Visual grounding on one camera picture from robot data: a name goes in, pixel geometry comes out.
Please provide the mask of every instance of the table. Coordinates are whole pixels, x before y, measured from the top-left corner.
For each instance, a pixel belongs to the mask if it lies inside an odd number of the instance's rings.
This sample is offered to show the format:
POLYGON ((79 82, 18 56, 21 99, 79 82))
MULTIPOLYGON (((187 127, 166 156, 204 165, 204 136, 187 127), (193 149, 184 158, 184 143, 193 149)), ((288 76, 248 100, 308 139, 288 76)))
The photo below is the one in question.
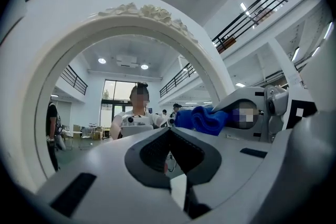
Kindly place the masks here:
POLYGON ((66 137, 72 139, 72 141, 71 141, 71 150, 72 150, 74 134, 81 134, 82 132, 78 132, 78 131, 72 131, 72 132, 71 132, 71 131, 64 131, 63 133, 64 133, 64 135, 65 135, 66 137))

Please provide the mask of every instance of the window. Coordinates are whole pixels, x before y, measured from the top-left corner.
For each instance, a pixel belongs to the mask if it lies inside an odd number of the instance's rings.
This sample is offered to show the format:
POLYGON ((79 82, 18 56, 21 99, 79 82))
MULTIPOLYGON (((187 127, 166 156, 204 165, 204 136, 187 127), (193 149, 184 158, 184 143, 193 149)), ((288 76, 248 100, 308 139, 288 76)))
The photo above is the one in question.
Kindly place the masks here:
POLYGON ((106 80, 103 90, 103 100, 129 101, 135 82, 106 80))
POLYGON ((116 115, 133 109, 130 95, 134 86, 135 82, 105 81, 101 98, 100 126, 110 127, 116 115))
POLYGON ((129 101, 134 82, 117 81, 115 85, 114 100, 129 101))
POLYGON ((106 80, 103 90, 103 100, 113 100, 114 89, 115 89, 115 81, 106 80))
POLYGON ((100 126, 109 128, 112 122, 112 104, 101 104, 100 126))

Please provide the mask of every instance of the white column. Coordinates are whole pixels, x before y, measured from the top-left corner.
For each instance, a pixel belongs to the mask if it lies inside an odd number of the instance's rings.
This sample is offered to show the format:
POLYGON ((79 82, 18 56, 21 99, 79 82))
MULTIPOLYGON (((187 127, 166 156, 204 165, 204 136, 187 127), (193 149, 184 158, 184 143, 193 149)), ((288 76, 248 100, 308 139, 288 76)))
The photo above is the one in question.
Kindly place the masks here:
POLYGON ((286 77, 288 86, 291 87, 302 87, 303 83, 300 77, 299 72, 296 70, 292 61, 288 58, 287 54, 283 50, 280 43, 275 39, 271 38, 268 40, 269 46, 274 53, 274 56, 277 58, 283 73, 286 77))

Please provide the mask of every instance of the black clothing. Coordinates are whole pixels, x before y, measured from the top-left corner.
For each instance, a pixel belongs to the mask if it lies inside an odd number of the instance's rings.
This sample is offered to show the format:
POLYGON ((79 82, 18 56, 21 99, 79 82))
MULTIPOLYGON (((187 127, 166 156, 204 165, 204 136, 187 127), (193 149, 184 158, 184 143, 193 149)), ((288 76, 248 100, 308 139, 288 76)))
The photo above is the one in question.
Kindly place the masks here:
MULTIPOLYGON (((50 123, 51 123, 50 118, 56 118, 56 117, 57 117, 56 106, 52 104, 51 102, 49 102, 48 110, 47 110, 47 120, 46 120, 46 135, 47 136, 50 135, 50 123)), ((55 143, 50 143, 50 144, 47 143, 47 147, 48 147, 48 152, 49 152, 51 163, 55 171, 58 171, 58 162, 57 162, 56 155, 55 155, 55 143)))
POLYGON ((48 152, 49 152, 51 163, 52 163, 55 171, 58 171, 58 162, 57 162, 56 155, 55 155, 55 144, 52 143, 50 145, 50 144, 47 143, 47 146, 48 146, 48 152))
POLYGON ((47 111, 47 120, 46 120, 46 135, 50 136, 50 118, 57 117, 57 109, 54 104, 49 103, 47 111))

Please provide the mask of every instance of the man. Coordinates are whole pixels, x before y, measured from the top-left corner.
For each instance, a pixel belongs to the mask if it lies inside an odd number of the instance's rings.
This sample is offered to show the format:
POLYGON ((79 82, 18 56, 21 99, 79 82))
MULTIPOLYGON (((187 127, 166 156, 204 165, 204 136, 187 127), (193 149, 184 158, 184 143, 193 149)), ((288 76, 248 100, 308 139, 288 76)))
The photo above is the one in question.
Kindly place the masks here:
POLYGON ((181 108, 182 106, 181 105, 179 105, 179 104, 173 104, 173 113, 172 114, 170 114, 170 118, 175 118, 176 117, 176 114, 177 114, 177 112, 180 110, 180 108, 181 108))
POLYGON ((54 103, 50 100, 46 120, 47 146, 51 163, 55 171, 58 171, 58 162, 55 155, 56 120, 57 120, 57 109, 54 103))

